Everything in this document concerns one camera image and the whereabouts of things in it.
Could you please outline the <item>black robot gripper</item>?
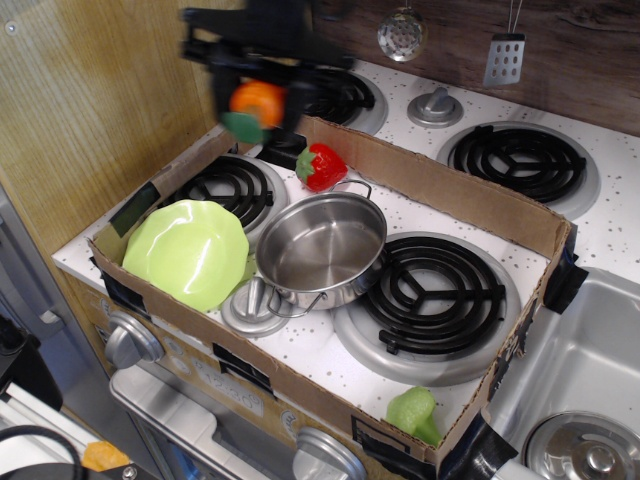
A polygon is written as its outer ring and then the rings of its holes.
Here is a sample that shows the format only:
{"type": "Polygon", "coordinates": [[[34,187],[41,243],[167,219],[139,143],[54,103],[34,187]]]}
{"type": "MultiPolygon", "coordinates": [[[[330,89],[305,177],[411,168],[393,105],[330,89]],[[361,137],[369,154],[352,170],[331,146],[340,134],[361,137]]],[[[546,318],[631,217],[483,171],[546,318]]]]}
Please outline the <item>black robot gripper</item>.
{"type": "MultiPolygon", "coordinates": [[[[237,72],[267,79],[288,68],[349,70],[354,65],[351,54],[311,30],[307,5],[306,1],[246,1],[235,10],[182,10],[187,27],[182,56],[212,71],[214,107],[226,128],[236,126],[230,100],[240,84],[237,72]]],[[[312,98],[308,82],[296,81],[286,88],[283,130],[296,129],[312,98]]]]}

